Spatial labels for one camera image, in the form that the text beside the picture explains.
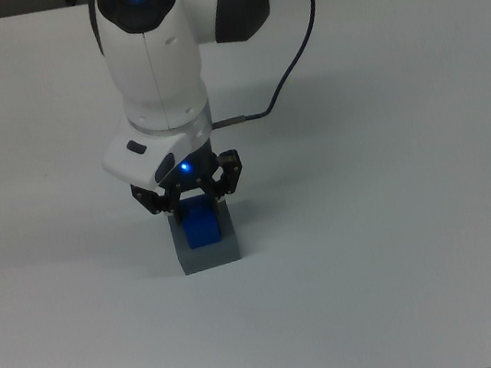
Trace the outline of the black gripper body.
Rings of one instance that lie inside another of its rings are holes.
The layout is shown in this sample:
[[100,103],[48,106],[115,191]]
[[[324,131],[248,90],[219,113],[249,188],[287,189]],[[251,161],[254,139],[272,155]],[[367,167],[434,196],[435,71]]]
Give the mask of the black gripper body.
[[177,163],[173,170],[161,181],[159,187],[164,189],[160,200],[170,202],[176,195],[193,189],[200,189],[209,196],[215,194],[212,176],[219,169],[218,160],[208,139],[201,148],[190,153]]

